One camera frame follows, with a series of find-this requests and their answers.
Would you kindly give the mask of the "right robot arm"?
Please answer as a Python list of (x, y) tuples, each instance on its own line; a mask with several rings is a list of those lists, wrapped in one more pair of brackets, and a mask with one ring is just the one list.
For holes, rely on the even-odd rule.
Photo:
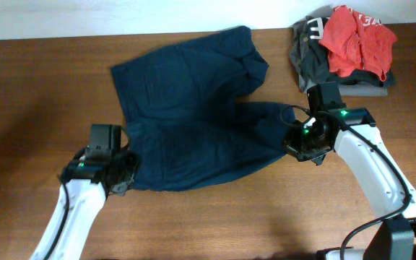
[(366, 108), (348, 108), (336, 83), (307, 91), (308, 119), (289, 124), (283, 145), (299, 162), (321, 165), (336, 152), (367, 198), (374, 220), (351, 231), (317, 259), (416, 259), (416, 189), (389, 154)]

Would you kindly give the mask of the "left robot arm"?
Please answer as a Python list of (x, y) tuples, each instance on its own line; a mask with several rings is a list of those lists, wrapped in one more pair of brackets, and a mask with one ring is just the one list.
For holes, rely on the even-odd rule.
[(107, 198), (123, 196), (131, 188), (139, 158), (128, 144), (122, 145), (123, 132), (119, 125), (91, 125), (90, 143), (58, 177), (56, 207), (32, 259), (79, 259)]

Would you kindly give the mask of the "navy blue shorts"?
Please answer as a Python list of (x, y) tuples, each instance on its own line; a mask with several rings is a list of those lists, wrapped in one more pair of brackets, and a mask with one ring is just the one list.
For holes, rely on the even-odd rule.
[(285, 155), (292, 108), (243, 102), (268, 63), (246, 26), (167, 45), (114, 66), (131, 151), (133, 188), (188, 191), (248, 176)]

